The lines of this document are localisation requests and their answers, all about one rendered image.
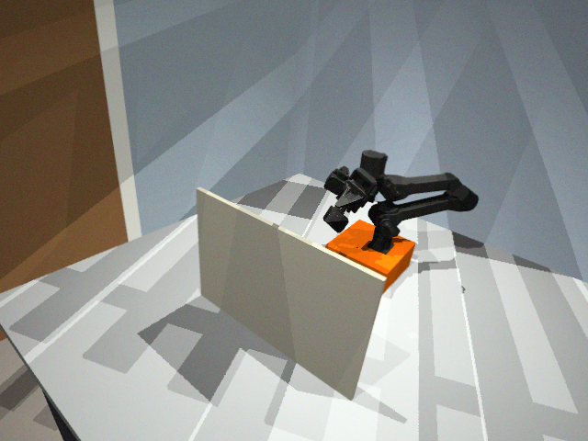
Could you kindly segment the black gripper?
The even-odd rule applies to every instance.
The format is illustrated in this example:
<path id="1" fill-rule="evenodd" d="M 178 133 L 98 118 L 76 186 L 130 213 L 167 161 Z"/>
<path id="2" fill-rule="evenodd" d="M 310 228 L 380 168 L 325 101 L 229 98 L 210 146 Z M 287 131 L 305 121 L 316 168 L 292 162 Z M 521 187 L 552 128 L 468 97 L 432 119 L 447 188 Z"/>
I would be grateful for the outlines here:
<path id="1" fill-rule="evenodd" d="M 352 179 L 355 182 L 352 182 Z M 349 223 L 348 218 L 344 215 L 345 211 L 356 213 L 360 207 L 363 208 L 371 199 L 372 190 L 377 184 L 376 178 L 364 168 L 358 167 L 345 182 L 343 194 L 334 204 L 334 207 L 330 206 L 323 216 L 323 220 L 336 232 L 340 233 Z"/>

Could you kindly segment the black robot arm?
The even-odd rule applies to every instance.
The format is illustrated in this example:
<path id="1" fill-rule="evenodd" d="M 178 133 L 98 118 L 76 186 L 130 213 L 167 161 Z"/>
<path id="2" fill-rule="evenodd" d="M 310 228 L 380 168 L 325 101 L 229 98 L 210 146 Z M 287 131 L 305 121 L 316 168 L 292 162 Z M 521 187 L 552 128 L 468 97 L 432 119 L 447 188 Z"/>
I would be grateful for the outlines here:
<path id="1" fill-rule="evenodd" d="M 444 210 L 470 211 L 478 203 L 478 195 L 463 185 L 450 173 L 437 175 L 421 175 L 405 177 L 401 175 L 386 175 L 385 168 L 388 155 L 372 150 L 362 152 L 360 168 L 364 168 L 377 180 L 372 190 L 372 197 L 368 202 L 374 203 L 378 192 L 387 199 L 378 201 L 371 206 L 368 217 L 375 225 L 373 240 L 367 245 L 375 251 L 388 254 L 395 246 L 393 237 L 399 236 L 398 225 L 405 220 L 437 213 Z M 349 169 L 346 166 L 336 168 L 327 177 L 324 188 L 338 195 L 338 200 L 344 192 L 343 186 L 349 179 Z M 411 194 L 445 190 L 444 194 L 430 198 L 422 198 L 402 204 L 395 204 Z"/>

